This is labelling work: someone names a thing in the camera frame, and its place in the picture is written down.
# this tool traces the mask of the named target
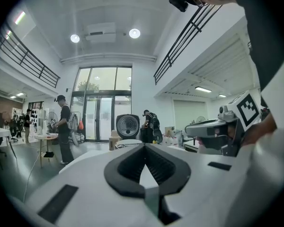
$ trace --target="camera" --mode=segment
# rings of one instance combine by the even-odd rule
[[[174,5],[181,12],[185,12],[188,8],[188,3],[184,0],[169,0],[170,4]]]

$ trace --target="round fan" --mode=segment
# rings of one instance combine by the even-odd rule
[[[58,116],[54,112],[49,112],[46,119],[46,126],[49,133],[56,133],[56,129],[52,128],[52,125],[58,122]]]
[[[203,121],[205,121],[206,119],[203,116],[199,116],[196,120],[196,123],[201,123]]]
[[[139,117],[136,115],[118,115],[116,119],[117,132],[124,140],[135,139],[139,133],[139,123]]]

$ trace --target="dark pants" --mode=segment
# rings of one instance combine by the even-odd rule
[[[65,163],[70,163],[74,160],[71,153],[69,133],[59,133],[59,144],[62,155],[62,161]]]
[[[152,142],[153,142],[153,130],[150,127],[147,128],[147,139],[148,139],[147,142],[152,144]]]

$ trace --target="backpack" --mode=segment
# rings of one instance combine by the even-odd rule
[[[149,114],[149,116],[151,117],[150,120],[150,128],[153,130],[157,130],[160,128],[160,121],[157,117],[157,115],[155,113],[153,113],[153,116],[151,114]]]
[[[73,132],[77,132],[77,129],[78,129],[78,117],[75,113],[73,113],[71,111],[71,114],[70,114],[70,117],[68,118],[68,121],[66,122],[67,123],[67,126],[68,128],[73,131]]]

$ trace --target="cable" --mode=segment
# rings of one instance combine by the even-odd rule
[[[32,169],[30,170],[30,173],[29,173],[29,176],[28,176],[28,179],[27,179],[27,184],[26,184],[26,186],[25,186],[24,195],[23,195],[23,202],[25,201],[25,195],[26,195],[26,193],[27,193],[27,187],[28,187],[29,178],[30,178],[30,176],[31,176],[31,174],[32,174],[32,172],[33,172],[33,169],[34,169],[34,167],[35,167],[35,164],[36,164],[37,160],[39,159],[40,155],[41,155],[41,152],[39,152],[39,155],[38,155],[36,161],[34,162],[34,165],[33,165]]]

